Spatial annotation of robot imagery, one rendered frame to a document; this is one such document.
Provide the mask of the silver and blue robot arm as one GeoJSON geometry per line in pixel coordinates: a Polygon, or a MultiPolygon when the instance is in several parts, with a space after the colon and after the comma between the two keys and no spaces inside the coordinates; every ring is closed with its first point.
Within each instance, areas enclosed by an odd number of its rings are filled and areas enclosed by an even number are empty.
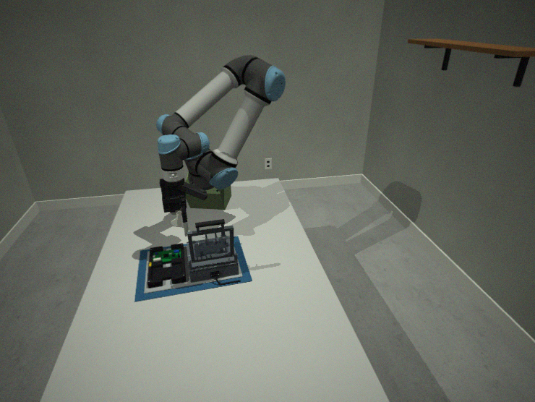
{"type": "Polygon", "coordinates": [[[234,183],[238,176],[237,157],[252,128],[263,108],[278,100],[286,86],[284,73],[256,56],[240,56],[226,65],[172,116],[162,115],[156,123],[163,135],[158,138],[163,179],[181,181],[184,160],[190,184],[184,182],[176,189],[201,200],[206,200],[206,190],[225,189],[234,183]],[[205,133],[194,134],[188,128],[240,85],[246,85],[245,97],[220,147],[212,151],[205,133]]]}

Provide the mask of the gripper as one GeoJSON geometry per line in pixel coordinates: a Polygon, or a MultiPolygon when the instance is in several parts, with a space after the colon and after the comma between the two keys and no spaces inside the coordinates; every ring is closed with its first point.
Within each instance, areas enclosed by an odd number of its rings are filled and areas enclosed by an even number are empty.
{"type": "Polygon", "coordinates": [[[184,178],[178,182],[167,182],[164,179],[160,179],[164,213],[170,212],[172,215],[176,215],[171,225],[183,227],[185,236],[187,236],[189,229],[187,223],[186,193],[176,189],[178,185],[183,183],[184,178]]]}

